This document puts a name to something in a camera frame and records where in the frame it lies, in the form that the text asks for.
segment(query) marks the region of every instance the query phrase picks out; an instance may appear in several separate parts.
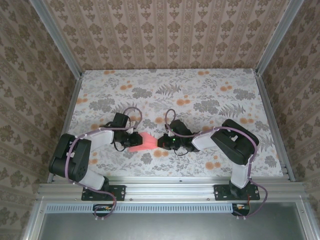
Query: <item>pink object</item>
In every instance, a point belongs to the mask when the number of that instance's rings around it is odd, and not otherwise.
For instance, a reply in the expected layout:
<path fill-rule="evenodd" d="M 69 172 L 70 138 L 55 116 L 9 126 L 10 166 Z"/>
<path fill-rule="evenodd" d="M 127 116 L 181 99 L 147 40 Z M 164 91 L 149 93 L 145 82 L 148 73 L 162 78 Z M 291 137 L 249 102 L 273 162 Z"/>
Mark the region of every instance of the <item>pink object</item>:
<path fill-rule="evenodd" d="M 142 144 L 139 146 L 132 146 L 129 147 L 129 152 L 138 152 L 143 150 L 149 150 L 149 149 L 156 149 L 158 140 L 148 134 L 147 132 L 140 132 L 139 133 L 142 136 Z"/>

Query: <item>gray floor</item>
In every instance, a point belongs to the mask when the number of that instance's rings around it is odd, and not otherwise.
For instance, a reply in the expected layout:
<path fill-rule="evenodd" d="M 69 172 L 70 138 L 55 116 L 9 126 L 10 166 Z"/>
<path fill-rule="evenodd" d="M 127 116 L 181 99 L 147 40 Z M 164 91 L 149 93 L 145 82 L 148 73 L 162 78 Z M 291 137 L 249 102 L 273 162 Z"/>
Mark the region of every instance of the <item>gray floor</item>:
<path fill-rule="evenodd" d="M 41 240 L 305 240 L 294 203 L 267 203 L 252 218 L 230 213 L 47 214 Z"/>

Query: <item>vent grille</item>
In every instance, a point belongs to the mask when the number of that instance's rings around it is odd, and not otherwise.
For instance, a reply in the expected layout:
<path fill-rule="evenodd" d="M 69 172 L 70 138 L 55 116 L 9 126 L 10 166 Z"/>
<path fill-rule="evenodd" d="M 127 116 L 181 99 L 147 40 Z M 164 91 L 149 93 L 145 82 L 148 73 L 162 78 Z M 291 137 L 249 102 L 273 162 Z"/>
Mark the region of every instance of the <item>vent grille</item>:
<path fill-rule="evenodd" d="M 93 213 L 93 203 L 48 203 L 46 214 Z M 232 203 L 119 203 L 114 213 L 232 213 Z"/>

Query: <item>aluminum frame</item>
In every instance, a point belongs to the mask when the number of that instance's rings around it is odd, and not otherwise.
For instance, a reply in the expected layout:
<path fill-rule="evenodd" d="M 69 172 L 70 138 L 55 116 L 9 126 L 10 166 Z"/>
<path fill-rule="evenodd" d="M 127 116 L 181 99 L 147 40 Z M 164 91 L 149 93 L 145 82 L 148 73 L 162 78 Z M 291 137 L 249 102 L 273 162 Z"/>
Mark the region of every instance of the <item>aluminum frame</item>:
<path fill-rule="evenodd" d="M 78 81 L 81 77 L 82 68 L 74 58 L 72 51 L 69 49 L 68 44 L 63 38 L 63 35 L 59 31 L 54 19 L 51 17 L 51 14 L 47 9 L 45 2 L 43 0 L 30 0 L 30 2 L 34 7 L 36 13 L 39 15 L 41 21 L 43 22 L 46 30 L 49 32 L 50 36 L 52 37 L 55 45 L 58 47 L 64 60 L 68 64 L 76 81 Z"/>
<path fill-rule="evenodd" d="M 288 31 L 303 2 L 304 0 L 292 0 L 289 2 L 281 20 L 279 21 L 278 26 L 276 27 L 267 47 L 260 58 L 259 63 L 256 66 L 256 69 L 260 74 L 263 74 L 266 70 L 272 56 L 275 54 L 279 44 Z"/>
<path fill-rule="evenodd" d="M 68 109 L 62 133 L 67 132 L 75 103 L 81 88 L 81 81 L 77 82 Z M 273 114 L 268 94 L 260 75 L 256 81 L 261 100 L 269 122 L 271 134 L 278 152 L 283 176 L 282 177 L 254 177 L 253 180 L 264 186 L 268 191 L 268 203 L 296 203 L 305 236 L 308 240 L 320 240 L 319 228 L 308 203 L 308 196 L 302 182 L 295 182 L 289 159 L 281 139 L 275 116 Z M 126 204 L 201 204 L 201 203 L 232 203 L 233 201 L 216 201 L 213 185 L 228 184 L 229 177 L 138 177 L 111 176 L 110 184 L 126 185 Z M 39 186 L 35 205 L 33 207 L 24 240 L 36 240 L 39 237 L 45 217 L 47 204 L 72 203 L 81 204 L 82 187 L 70 184 L 65 178 L 50 176 L 48 183 Z M 262 202 L 265 193 L 259 189 Z M 86 203 L 111 204 L 110 201 L 88 201 Z"/>

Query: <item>gray leaf pattern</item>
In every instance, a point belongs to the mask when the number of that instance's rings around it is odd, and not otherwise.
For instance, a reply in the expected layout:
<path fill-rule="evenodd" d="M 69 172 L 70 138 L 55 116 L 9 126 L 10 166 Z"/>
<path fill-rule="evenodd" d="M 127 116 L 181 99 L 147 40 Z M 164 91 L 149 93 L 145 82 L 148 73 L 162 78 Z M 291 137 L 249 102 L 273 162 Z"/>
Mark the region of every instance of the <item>gray leaf pattern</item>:
<path fill-rule="evenodd" d="M 86 71 L 69 133 L 79 135 L 97 129 L 111 121 L 115 113 L 132 106 L 141 109 L 143 115 L 137 131 L 147 132 L 156 139 L 166 132 L 164 114 L 170 108 L 176 111 L 176 119 L 183 121 L 192 132 L 221 126 L 226 119 L 233 119 L 260 141 L 252 175 L 281 176 L 258 93 L 255 75 L 250 69 Z M 140 120 L 138 111 L 127 114 L 132 121 Z M 10 129 L 0 131 L 6 141 L 17 138 L 14 133 L 11 135 Z M 305 128 L 302 136 L 308 132 L 309 128 Z M 89 168 L 104 176 L 214 177 L 230 176 L 232 162 L 217 146 L 176 156 L 173 151 L 162 148 L 117 152 L 112 144 L 106 144 L 91 151 Z M 16 176 L 14 181 L 23 186 L 25 178 L 21 181 Z"/>

